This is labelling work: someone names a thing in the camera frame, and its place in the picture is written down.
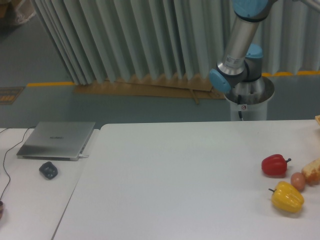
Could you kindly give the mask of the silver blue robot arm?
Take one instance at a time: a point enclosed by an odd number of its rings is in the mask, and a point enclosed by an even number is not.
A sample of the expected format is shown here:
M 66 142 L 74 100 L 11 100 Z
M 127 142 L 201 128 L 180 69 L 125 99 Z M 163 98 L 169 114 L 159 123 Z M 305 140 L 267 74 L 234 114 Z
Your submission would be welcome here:
M 212 86 L 238 105 L 268 101 L 270 74 L 320 69 L 317 0 L 234 0 L 235 14 L 222 58 L 209 73 Z

